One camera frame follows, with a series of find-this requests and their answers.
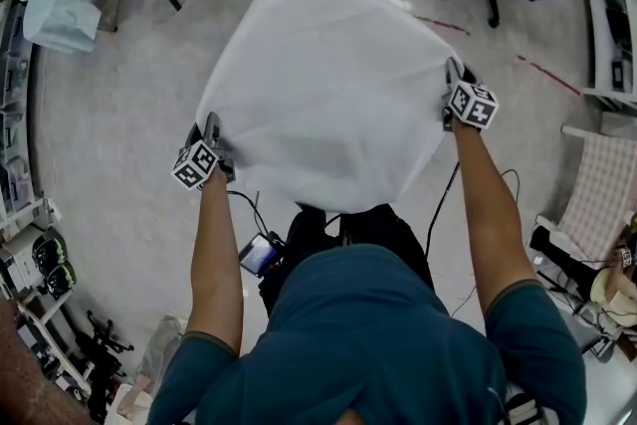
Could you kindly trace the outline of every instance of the red tape line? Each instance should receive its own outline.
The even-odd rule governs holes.
[[[534,68],[536,68],[538,71],[540,71],[541,73],[544,73],[545,75],[547,75],[549,78],[555,80],[558,84],[560,84],[561,86],[566,87],[569,91],[571,91],[572,93],[574,93],[577,96],[581,96],[581,91],[579,91],[578,89],[576,89],[574,86],[572,86],[571,84],[568,84],[567,82],[565,82],[564,80],[562,80],[560,77],[558,77],[557,75],[554,75],[552,72],[550,72],[549,70],[544,69],[542,66],[531,62],[529,59],[527,59],[526,57],[523,57],[521,55],[517,56],[519,60],[521,60],[522,62],[525,63],[529,63],[531,66],[533,66]]]
[[[439,22],[438,20],[432,20],[431,18],[425,18],[424,16],[416,16],[413,15],[414,18],[420,20],[421,22],[432,23],[434,25],[438,25],[439,27],[445,27],[446,29],[453,29],[454,31],[464,32],[467,36],[471,36],[471,32],[467,29],[463,29],[462,27],[458,27],[457,25],[453,25],[451,23]]]

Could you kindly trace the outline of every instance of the white cloth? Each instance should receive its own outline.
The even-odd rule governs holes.
[[[43,47],[72,53],[95,46],[102,12],[95,0],[29,0],[24,15],[24,37]]]
[[[218,113],[247,188],[364,211],[398,200],[442,140],[450,57],[388,0],[255,0],[197,123]]]

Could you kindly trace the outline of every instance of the smartphone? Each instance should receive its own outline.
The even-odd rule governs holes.
[[[257,234],[239,253],[239,264],[256,277],[263,277],[270,264],[277,261],[279,248],[262,234]]]

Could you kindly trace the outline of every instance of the cable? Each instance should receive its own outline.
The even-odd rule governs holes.
[[[629,317],[629,316],[635,316],[635,317],[637,317],[637,314],[635,314],[635,313],[629,313],[629,314],[616,314],[616,313],[615,313],[615,312],[613,312],[613,311],[610,311],[610,312],[609,312],[609,311],[607,311],[607,310],[602,309],[602,311],[601,311],[601,312],[599,312],[599,313],[597,314],[597,317],[595,318],[595,322],[596,322],[596,323],[591,322],[590,320],[588,320],[587,318],[585,318],[585,317],[584,317],[584,316],[582,316],[581,314],[578,314],[578,313],[577,313],[577,311],[575,310],[575,307],[571,304],[570,299],[568,298],[568,297],[570,296],[570,294],[569,294],[568,289],[566,288],[566,286],[568,286],[568,282],[570,282],[570,281],[572,280],[572,278],[571,278],[571,277],[569,277],[568,275],[566,275],[566,276],[567,276],[566,284],[565,284],[565,285],[562,285],[562,284],[559,282],[559,278],[561,277],[561,275],[562,275],[562,274],[565,274],[565,271],[564,271],[564,270],[565,270],[566,268],[568,268],[569,266],[571,266],[571,265],[575,265],[575,264],[579,264],[579,263],[595,264],[595,263],[600,263],[600,262],[608,262],[608,261],[607,261],[607,260],[596,260],[596,261],[575,261],[575,260],[573,260],[570,264],[566,264],[564,267],[560,267],[560,269],[559,269],[559,273],[557,274],[556,283],[557,283],[557,285],[558,285],[560,288],[562,288],[562,289],[564,290],[564,292],[563,292],[563,293],[557,293],[556,291],[554,291],[554,290],[552,290],[552,289],[549,289],[549,288],[547,288],[546,286],[544,286],[544,288],[546,289],[546,291],[547,291],[547,292],[551,293],[551,294],[553,295],[553,297],[554,297],[554,298],[556,298],[558,301],[560,301],[560,302],[562,302],[562,303],[564,303],[564,304],[568,305],[568,307],[572,310],[572,312],[573,312],[573,314],[574,314],[574,315],[577,315],[577,316],[578,316],[578,317],[580,317],[580,318],[581,318],[584,322],[586,322],[587,324],[589,324],[589,325],[593,326],[595,329],[597,329],[597,331],[599,331],[599,333],[600,333],[600,334],[602,334],[602,335],[606,335],[606,333],[604,332],[604,328],[603,328],[603,327],[601,326],[601,324],[599,323],[599,318],[600,318],[600,316],[601,316],[602,314],[606,314],[606,315],[607,315],[609,318],[611,318],[611,319],[613,319],[613,317],[612,317],[612,315],[611,315],[611,314],[614,314],[614,315],[616,315],[616,316],[618,316],[618,317]],[[601,269],[610,268],[610,267],[612,267],[612,266],[613,266],[612,264],[609,264],[609,265],[604,266],[604,267],[603,267],[603,268],[601,268]],[[561,300],[560,298],[558,298],[558,297],[557,297],[557,294],[563,294],[563,296],[564,296],[564,300]]]
[[[476,286],[474,286],[474,287],[471,289],[471,292],[469,293],[469,295],[467,296],[467,298],[466,298],[463,302],[461,302],[461,303],[460,303],[460,306],[459,306],[459,307],[457,307],[457,308],[454,310],[454,312],[451,314],[451,318],[453,318],[453,316],[456,314],[456,312],[457,312],[459,309],[461,309],[464,305],[466,305],[466,304],[467,304],[467,302],[471,299],[471,296],[472,296],[472,295],[474,294],[474,292],[476,291],[476,288],[477,288],[477,287],[476,287]]]
[[[438,219],[438,214],[440,213],[440,209],[442,209],[442,205],[445,202],[445,199],[447,198],[447,194],[449,193],[449,190],[451,189],[451,185],[454,183],[454,180],[456,179],[456,175],[458,174],[459,168],[460,168],[460,161],[456,163],[456,166],[454,167],[454,171],[451,173],[451,177],[449,178],[449,182],[447,183],[445,192],[443,193],[442,198],[440,199],[440,202],[438,202],[438,207],[436,207],[436,212],[434,213],[434,217],[432,218],[431,223],[429,224],[429,230],[427,231],[427,246],[425,248],[425,261],[429,260],[429,245],[431,242],[431,233],[433,232],[434,225],[436,224],[436,220]],[[516,180],[518,181],[518,188],[516,189],[516,204],[517,204],[518,199],[520,198],[520,188],[521,188],[520,175],[518,174],[518,171],[515,170],[514,168],[509,168],[508,170],[505,170],[500,175],[504,178],[505,175],[507,175],[508,173],[513,173],[516,176]],[[337,216],[329,220],[327,225],[329,225],[329,223],[331,223],[336,218]],[[451,314],[451,317],[453,317],[459,309],[461,309],[464,305],[466,305],[469,302],[469,300],[471,299],[471,297],[473,296],[477,288],[478,287],[476,284],[471,289],[471,292],[466,297],[466,299],[463,302],[461,302],[460,305],[453,311],[453,313]]]
[[[255,223],[257,224],[257,227],[259,227],[259,222],[257,221],[257,209],[259,207],[259,197],[261,196],[261,192],[258,191],[257,195],[255,196],[255,208],[252,211],[252,217],[255,219]]]
[[[516,204],[518,203],[518,199],[520,198],[520,175],[518,174],[518,171],[515,170],[514,168],[510,168],[509,170],[505,170],[503,173],[501,173],[500,175],[502,175],[503,177],[505,177],[505,175],[507,175],[508,173],[513,173],[514,176],[516,177],[516,179],[518,180],[518,189],[516,190]]]
[[[438,207],[436,208],[434,217],[432,218],[431,223],[429,224],[429,230],[427,231],[427,247],[425,248],[425,261],[429,260],[429,244],[431,242],[431,232],[434,230],[434,224],[436,223],[436,220],[438,219],[438,214],[440,213],[442,204],[445,202],[445,199],[447,198],[447,193],[449,193],[449,190],[451,189],[451,185],[454,183],[454,180],[456,179],[456,174],[458,173],[459,168],[460,168],[460,161],[456,163],[456,166],[454,167],[454,171],[451,173],[451,177],[449,178],[449,182],[447,183],[445,192],[443,193],[442,198],[440,199],[440,202],[438,202]]]
[[[245,198],[248,201],[248,203],[250,204],[250,206],[254,210],[255,217],[259,217],[259,220],[261,221],[261,225],[259,225],[259,222],[256,221],[256,218],[255,218],[255,223],[257,224],[257,228],[259,229],[259,233],[262,236],[267,237],[268,233],[270,231],[268,230],[268,227],[266,226],[266,222],[263,221],[263,216],[261,216],[261,213],[257,209],[257,205],[252,201],[252,199],[248,195],[246,195],[244,193],[241,193],[240,191],[228,190],[228,195],[237,195],[238,197]]]
[[[333,222],[335,222],[341,216],[342,216],[341,214],[337,214],[336,216],[331,218],[327,223],[325,223],[325,226],[323,228],[326,229],[329,225],[331,225]]]

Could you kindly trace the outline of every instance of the floor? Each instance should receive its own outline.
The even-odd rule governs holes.
[[[79,278],[74,304],[110,317],[137,346],[122,358],[128,369],[166,312],[188,316],[198,194],[185,192],[169,171],[215,62],[252,0],[182,1],[177,13],[166,0],[125,0],[118,32],[101,35],[92,53],[42,54],[38,165],[64,216],[61,230]],[[497,30],[487,24],[485,0],[400,1],[430,20],[423,23],[497,93],[501,110],[484,138],[498,167],[520,175],[527,235],[537,213],[558,214],[572,186],[579,156],[560,126],[595,127],[598,120],[577,92],[588,81],[584,0],[500,0]],[[395,204],[423,244],[455,162],[447,138]],[[515,191],[515,178],[507,180]],[[431,245],[436,290],[450,311],[474,286],[463,207],[458,181]],[[260,210],[270,229],[285,234],[297,207],[262,194]],[[232,213],[243,246],[256,232],[252,211],[232,199]],[[247,352],[267,320],[256,280],[244,276]],[[456,317],[483,330],[475,296]]]

